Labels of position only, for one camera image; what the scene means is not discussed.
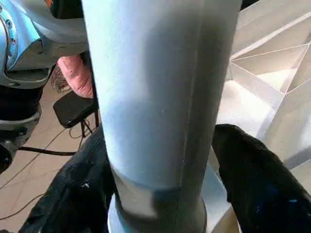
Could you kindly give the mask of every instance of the pink jacket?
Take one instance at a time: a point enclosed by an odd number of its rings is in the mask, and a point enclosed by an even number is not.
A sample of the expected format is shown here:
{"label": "pink jacket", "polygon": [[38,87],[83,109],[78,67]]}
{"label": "pink jacket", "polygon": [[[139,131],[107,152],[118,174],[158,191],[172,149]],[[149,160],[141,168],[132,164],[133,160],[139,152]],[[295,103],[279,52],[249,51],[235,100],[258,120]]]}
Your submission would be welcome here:
{"label": "pink jacket", "polygon": [[67,83],[83,98],[93,98],[90,70],[83,64],[80,55],[61,57],[58,62]]}

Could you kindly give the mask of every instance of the white panel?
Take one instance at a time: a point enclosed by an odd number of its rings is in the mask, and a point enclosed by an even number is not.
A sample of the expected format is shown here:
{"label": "white panel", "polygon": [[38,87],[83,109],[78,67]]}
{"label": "white panel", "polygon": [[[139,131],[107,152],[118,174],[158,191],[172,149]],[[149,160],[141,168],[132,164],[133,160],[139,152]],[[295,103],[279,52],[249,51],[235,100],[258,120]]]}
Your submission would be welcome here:
{"label": "white panel", "polygon": [[277,10],[281,5],[288,4],[291,0],[260,0],[243,9],[238,18],[237,30],[256,19]]}
{"label": "white panel", "polygon": [[311,10],[310,0],[296,0],[294,4],[291,3],[293,1],[288,1],[277,9],[239,28],[234,38],[232,54],[279,30]]}
{"label": "white panel", "polygon": [[248,134],[262,138],[275,110],[235,81],[224,85],[217,124],[234,124]]}
{"label": "white panel", "polygon": [[232,64],[232,74],[234,81],[246,88],[255,96],[268,103],[272,108],[277,109],[281,104],[284,94],[257,78],[247,70]]}
{"label": "white panel", "polygon": [[251,46],[237,52],[232,58],[243,58],[270,51],[282,50],[307,44],[311,40],[311,13],[298,18],[255,42]]}
{"label": "white panel", "polygon": [[299,66],[299,69],[291,83],[289,91],[295,89],[303,82],[311,79],[311,47],[308,47],[308,50]]}
{"label": "white panel", "polygon": [[291,172],[306,191],[311,194],[311,160],[299,165]]}

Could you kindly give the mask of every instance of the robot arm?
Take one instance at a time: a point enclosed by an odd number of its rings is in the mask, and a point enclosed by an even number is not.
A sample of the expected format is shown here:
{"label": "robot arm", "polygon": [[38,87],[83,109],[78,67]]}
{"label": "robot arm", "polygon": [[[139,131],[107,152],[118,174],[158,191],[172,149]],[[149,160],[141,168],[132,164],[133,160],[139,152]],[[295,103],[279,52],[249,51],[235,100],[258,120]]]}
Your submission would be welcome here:
{"label": "robot arm", "polygon": [[57,19],[43,0],[0,0],[0,174],[40,120],[52,67],[87,48],[83,18]]}

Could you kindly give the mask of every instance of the black cable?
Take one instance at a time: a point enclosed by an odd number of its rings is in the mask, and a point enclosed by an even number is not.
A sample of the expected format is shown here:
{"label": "black cable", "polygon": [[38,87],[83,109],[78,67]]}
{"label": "black cable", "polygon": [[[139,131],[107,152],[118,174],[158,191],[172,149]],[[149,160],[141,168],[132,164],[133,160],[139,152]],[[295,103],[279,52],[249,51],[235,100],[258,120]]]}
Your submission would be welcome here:
{"label": "black cable", "polygon": [[[89,132],[86,134],[86,136],[89,136],[91,133],[93,133],[93,130],[90,128],[89,126],[89,121],[88,120],[83,120],[83,122],[85,123],[87,129],[89,130]],[[80,136],[77,136],[77,137],[74,137],[71,135],[71,130],[73,128],[71,128],[69,130],[69,136],[72,138],[72,139],[77,139],[77,138],[80,138],[82,137],[82,135]],[[81,147],[81,144],[82,144],[82,140],[83,138],[81,139],[80,141],[80,144],[79,144],[79,147],[78,149]],[[64,152],[64,151],[53,151],[53,150],[46,150],[46,149],[40,149],[40,148],[33,148],[33,147],[20,147],[19,150],[22,150],[22,151],[31,151],[31,152],[39,152],[41,154],[50,154],[50,155],[57,155],[57,156],[73,156],[75,152]]]}
{"label": "black cable", "polygon": [[[47,147],[49,147],[55,140],[56,138],[62,133],[64,132],[66,129],[63,129],[61,132],[59,132],[53,139],[52,141],[44,148],[46,149]],[[3,189],[9,182],[11,182],[16,176],[18,176],[26,167],[28,167],[41,153],[38,153],[31,161],[29,161],[21,170],[19,170],[18,173],[16,173],[12,178],[10,178],[5,184],[3,184],[0,187],[0,190]]]}
{"label": "black cable", "polygon": [[73,156],[76,153],[76,152],[63,152],[63,151],[44,150],[44,149],[33,148],[33,147],[20,147],[19,150],[31,151],[31,152],[39,152],[41,154],[51,154],[51,155],[58,155],[58,156]]}
{"label": "black cable", "polygon": [[83,120],[83,122],[86,125],[87,129],[90,131],[90,133],[93,133],[93,131],[91,130],[89,124],[87,124],[85,120]]}
{"label": "black cable", "polygon": [[[93,133],[93,131],[91,130],[91,128],[89,127],[89,122],[86,123],[86,127],[88,128],[89,130],[89,134],[90,133]],[[11,179],[9,179],[4,185],[2,185],[0,187],[0,190],[3,189],[10,181],[12,181],[17,175],[19,175],[26,167],[28,167],[40,154],[42,153],[47,153],[47,154],[53,154],[53,155],[62,155],[64,156],[64,154],[67,154],[67,155],[74,155],[75,152],[58,152],[58,151],[51,151],[51,150],[46,150],[47,147],[49,147],[54,141],[55,139],[62,133],[64,132],[66,129],[63,129],[61,132],[59,132],[53,139],[52,141],[44,148],[44,149],[37,149],[37,148],[31,148],[31,147],[21,147],[20,150],[23,150],[23,151],[33,151],[33,152],[39,152],[39,154],[37,154],[31,161],[29,161],[18,173],[16,173]],[[83,137],[81,138],[80,140],[80,143],[79,143],[79,149],[82,145],[82,142],[83,142]],[[14,214],[11,214],[11,215],[8,215],[6,217],[3,217],[3,218],[0,218],[0,221],[2,220],[6,220],[8,218],[11,218],[15,215],[18,215],[20,212],[22,212],[28,205],[30,205],[33,201],[35,201],[36,199],[38,199],[39,197],[43,196],[45,193],[42,193],[42,194],[39,194],[38,196],[32,198],[26,205],[24,205],[20,210],[18,210],[17,212],[15,212]]]}
{"label": "black cable", "polygon": [[84,139],[84,137],[81,137],[81,140],[80,140],[80,143],[79,143],[79,146],[78,146],[78,150],[80,149],[80,147],[82,145],[83,139]]}
{"label": "black cable", "polygon": [[15,216],[15,215],[18,215],[18,214],[19,214],[20,212],[22,212],[28,205],[30,205],[31,202],[33,202],[33,201],[36,200],[37,198],[43,196],[44,194],[45,194],[45,193],[42,193],[42,194],[40,194],[40,195],[38,195],[38,196],[32,198],[26,205],[24,205],[24,207],[22,207],[22,208],[21,208],[20,210],[18,210],[16,213],[11,214],[11,215],[6,216],[6,217],[3,217],[3,218],[0,218],[0,221],[6,220],[6,219],[8,219],[8,218],[10,218],[10,217],[13,217],[13,216]]}
{"label": "black cable", "polygon": [[[88,120],[85,120],[84,123],[86,124],[87,129],[90,129],[90,126],[89,126],[90,123],[89,123],[89,121],[88,121]],[[96,129],[96,128],[94,128],[94,129],[92,129],[90,132],[86,133],[86,136],[89,136],[91,133],[93,133],[92,131],[95,130],[95,129]],[[69,130],[69,136],[70,136],[72,139],[77,139],[77,138],[82,137],[82,134],[79,135],[79,136],[72,136],[72,130],[73,130],[73,128],[70,128],[70,130]]]}

